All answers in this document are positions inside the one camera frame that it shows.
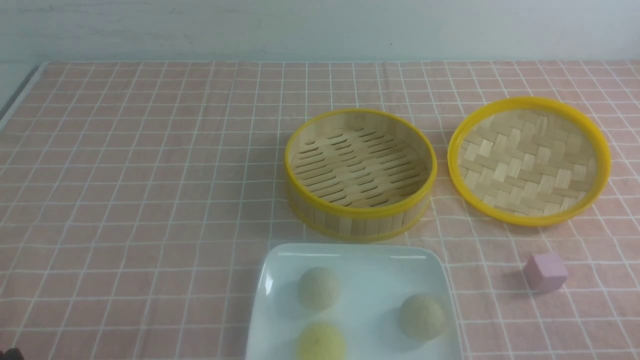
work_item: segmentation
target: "beige dough ball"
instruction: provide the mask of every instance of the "beige dough ball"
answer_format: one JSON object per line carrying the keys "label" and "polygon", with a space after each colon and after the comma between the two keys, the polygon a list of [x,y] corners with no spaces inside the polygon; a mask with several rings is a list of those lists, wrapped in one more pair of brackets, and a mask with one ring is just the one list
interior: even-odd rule
{"label": "beige dough ball", "polygon": [[344,360],[346,350],[344,336],[338,328],[315,323],[300,334],[296,360]]}
{"label": "beige dough ball", "polygon": [[321,311],[332,307],[340,297],[340,281],[328,268],[313,268],[298,281],[300,303],[310,310]]}
{"label": "beige dough ball", "polygon": [[429,295],[408,297],[400,308],[400,328],[409,338],[427,342],[437,338],[447,323],[444,310]]}

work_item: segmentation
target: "white plate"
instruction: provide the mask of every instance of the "white plate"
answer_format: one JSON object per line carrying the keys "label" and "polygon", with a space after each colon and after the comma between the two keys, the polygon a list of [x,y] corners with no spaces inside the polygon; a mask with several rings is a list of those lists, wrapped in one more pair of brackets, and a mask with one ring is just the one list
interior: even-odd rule
{"label": "white plate", "polygon": [[[326,266],[340,279],[338,302],[319,314],[302,308],[296,292],[309,268]],[[410,295],[429,293],[447,313],[447,330],[426,344],[399,329]],[[264,262],[253,303],[246,360],[294,360],[296,339],[315,321],[343,333],[349,360],[462,360],[451,292],[438,257],[426,250],[382,245],[286,244]]]}

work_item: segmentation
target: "pink checkered tablecloth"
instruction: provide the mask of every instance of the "pink checkered tablecloth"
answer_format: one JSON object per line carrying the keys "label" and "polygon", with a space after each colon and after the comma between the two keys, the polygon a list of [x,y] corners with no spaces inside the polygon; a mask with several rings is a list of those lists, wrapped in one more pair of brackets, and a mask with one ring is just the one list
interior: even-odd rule
{"label": "pink checkered tablecloth", "polygon": [[[48,64],[0,132],[0,350],[242,359],[266,252],[327,241],[287,206],[287,138],[357,106],[434,145],[433,207],[386,243],[440,256],[465,359],[638,360],[639,74],[640,61]],[[465,115],[531,94],[589,115],[613,157],[597,203],[548,229],[484,217],[446,166]],[[520,269],[552,250],[569,280],[533,295]]]}

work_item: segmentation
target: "pink cube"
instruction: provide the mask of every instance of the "pink cube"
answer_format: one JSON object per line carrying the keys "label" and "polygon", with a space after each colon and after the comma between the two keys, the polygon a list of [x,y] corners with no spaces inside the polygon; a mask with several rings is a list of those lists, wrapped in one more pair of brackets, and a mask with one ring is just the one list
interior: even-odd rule
{"label": "pink cube", "polygon": [[523,271],[529,287],[540,293],[550,293],[562,288],[569,275],[562,259],[555,252],[531,256]]}

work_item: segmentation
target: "woven bamboo lid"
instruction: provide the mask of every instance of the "woven bamboo lid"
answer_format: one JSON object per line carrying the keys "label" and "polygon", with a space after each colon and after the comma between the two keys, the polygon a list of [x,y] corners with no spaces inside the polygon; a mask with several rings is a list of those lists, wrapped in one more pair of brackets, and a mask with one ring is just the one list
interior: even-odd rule
{"label": "woven bamboo lid", "polygon": [[449,149],[452,178],[464,198],[520,225],[567,220],[597,198],[611,160],[586,116],[540,98],[487,107],[464,121]]}

